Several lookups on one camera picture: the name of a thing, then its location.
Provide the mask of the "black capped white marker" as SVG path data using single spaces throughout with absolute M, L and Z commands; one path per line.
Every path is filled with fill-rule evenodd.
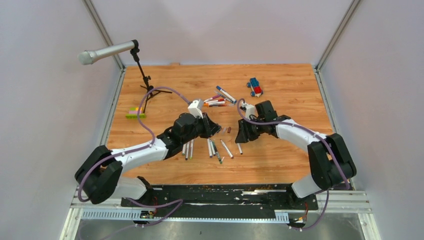
M 237 145 L 237 148 L 239 150 L 240 155 L 242 155 L 243 154 L 243 150 L 242 150 L 241 144 L 240 143 L 236 143 L 236 145 Z

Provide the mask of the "silver grey pen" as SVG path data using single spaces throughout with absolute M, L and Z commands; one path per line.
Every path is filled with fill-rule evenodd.
M 222 164 L 222 163 L 223 163 L 223 161 L 222 161 L 222 158 L 221 158 L 221 156 L 220 156 L 220 154 L 219 154 L 219 151 L 218 151 L 218 149 L 217 149 L 217 147 L 216 147 L 215 142 L 214 142 L 213 140 L 211 140 L 211 143 L 212 143 L 213 150 L 214 150 L 214 152 L 215 152 L 215 155 L 216 155 L 216 157 L 217 157 L 217 159 L 218 159 L 219 163 L 220 163 L 220 164 Z

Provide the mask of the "light green white marker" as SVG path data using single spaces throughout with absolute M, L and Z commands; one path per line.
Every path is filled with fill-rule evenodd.
M 190 141 L 190 148 L 189 148 L 189 159 L 191 160 L 193 158 L 193 152 L 194 152 L 194 139 Z

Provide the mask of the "dark blue capped marker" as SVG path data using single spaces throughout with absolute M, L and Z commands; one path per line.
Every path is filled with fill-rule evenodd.
M 215 150 L 215 145 L 214 145 L 214 143 L 213 143 L 213 140 L 212 140 L 212 139 L 210 139 L 210 140 L 209 140 L 209 142 L 210 142 L 210 147 L 211 147 L 212 154 L 213 154 L 214 156 L 216 156 L 216 150 Z

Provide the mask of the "brown capped white marker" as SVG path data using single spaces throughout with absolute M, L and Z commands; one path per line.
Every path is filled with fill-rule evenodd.
M 228 148 L 228 146 L 225 144 L 225 142 L 224 142 L 222 139 L 220 139 L 220 142 L 221 142 L 222 146 L 224 147 L 225 151 L 227 152 L 228 156 L 229 156 L 231 159 L 233 159 L 233 158 L 234 158 L 234 155 L 231 153 L 230 149 L 229 149 L 229 148 Z

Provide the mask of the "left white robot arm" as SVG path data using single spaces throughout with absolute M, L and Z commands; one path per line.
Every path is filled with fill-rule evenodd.
M 149 206 L 153 193 L 147 189 L 145 182 L 138 177 L 123 177 L 123 173 L 172 158 L 182 152 L 184 144 L 196 138 L 208 139 L 221 128 L 207 113 L 201 116 L 182 113 L 172 126 L 154 135 L 148 142 L 121 149 L 99 145 L 74 175 L 78 183 L 77 197 L 81 202 L 90 201 L 94 205 L 118 197 L 134 199 L 142 207 Z

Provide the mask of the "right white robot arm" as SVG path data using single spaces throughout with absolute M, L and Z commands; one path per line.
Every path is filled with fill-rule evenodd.
M 291 184 L 285 195 L 286 204 L 298 209 L 306 197 L 344 183 L 357 174 L 357 168 L 343 137 L 338 133 L 324 134 L 300 125 L 287 115 L 278 115 L 269 100 L 248 104 L 243 98 L 237 102 L 238 133 L 235 142 L 244 144 L 268 134 L 285 140 L 308 155 L 310 173 Z

